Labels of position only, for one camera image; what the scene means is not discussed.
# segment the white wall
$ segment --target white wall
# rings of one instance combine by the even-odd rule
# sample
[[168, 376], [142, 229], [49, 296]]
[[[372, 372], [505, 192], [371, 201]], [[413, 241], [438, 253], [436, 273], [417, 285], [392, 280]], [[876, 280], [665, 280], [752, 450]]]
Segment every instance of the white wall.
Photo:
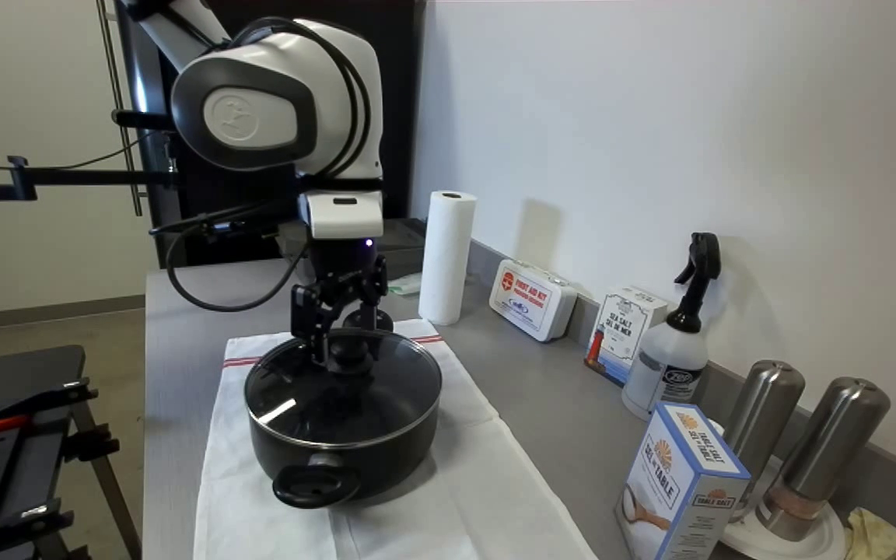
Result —
[[[9, 153], [69, 165], [120, 147], [94, 10], [0, 0], [0, 165]], [[41, 194], [0, 201], [0, 310], [142, 292], [156, 259], [126, 190], [42, 185]]]
[[814, 403], [882, 384], [896, 450], [896, 3], [432, 0], [413, 214], [479, 194], [476, 240], [589, 296], [673, 292], [715, 229], [718, 364], [782, 356]]

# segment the stainless steel cylinder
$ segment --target stainless steel cylinder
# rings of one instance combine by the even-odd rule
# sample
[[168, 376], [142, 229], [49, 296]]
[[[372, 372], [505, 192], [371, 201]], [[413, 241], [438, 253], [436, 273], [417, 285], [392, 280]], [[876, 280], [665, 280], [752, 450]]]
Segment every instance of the stainless steel cylinder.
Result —
[[840, 489], [842, 472], [887, 409], [890, 399], [875, 382], [854, 376], [833, 378], [776, 484], [769, 492], [766, 506], [760, 506], [760, 518], [788, 540], [809, 536], [824, 499]]
[[754, 359], [733, 409], [725, 422], [725, 442], [749, 470], [749, 484], [763, 477], [773, 444], [803, 393], [803, 372], [782, 359]]

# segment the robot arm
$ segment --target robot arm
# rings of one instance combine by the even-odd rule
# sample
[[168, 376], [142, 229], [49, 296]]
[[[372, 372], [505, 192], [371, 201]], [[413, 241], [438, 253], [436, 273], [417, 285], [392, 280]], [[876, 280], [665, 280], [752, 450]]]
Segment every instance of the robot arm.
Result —
[[216, 168], [296, 165], [315, 240], [382, 234], [382, 82], [358, 33], [263, 18], [226, 38], [198, 0], [124, 0], [181, 72], [171, 120]]

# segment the spray bottle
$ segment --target spray bottle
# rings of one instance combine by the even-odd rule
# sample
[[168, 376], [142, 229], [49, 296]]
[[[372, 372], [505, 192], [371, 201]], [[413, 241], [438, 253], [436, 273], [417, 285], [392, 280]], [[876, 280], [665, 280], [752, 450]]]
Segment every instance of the spray bottle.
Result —
[[638, 416], [649, 416], [655, 402], [690, 402], [706, 371], [701, 334], [701, 304], [708, 280], [722, 273], [718, 236], [692, 234], [687, 267], [674, 282], [687, 282], [685, 298], [665, 324], [647, 330], [638, 342], [621, 402]]

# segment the small white box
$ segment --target small white box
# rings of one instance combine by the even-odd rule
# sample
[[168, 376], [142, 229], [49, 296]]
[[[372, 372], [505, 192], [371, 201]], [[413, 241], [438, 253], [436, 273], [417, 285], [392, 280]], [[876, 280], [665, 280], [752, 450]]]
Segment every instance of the small white box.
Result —
[[544, 270], [505, 259], [488, 292], [488, 308], [537, 342], [569, 330], [576, 285]]
[[655, 403], [616, 505], [630, 555], [708, 555], [745, 482], [701, 408]]
[[668, 301], [641, 285], [608, 292], [599, 301], [584, 364], [606, 372], [611, 382], [625, 384], [638, 355], [641, 331], [661, 324], [665, 314]]

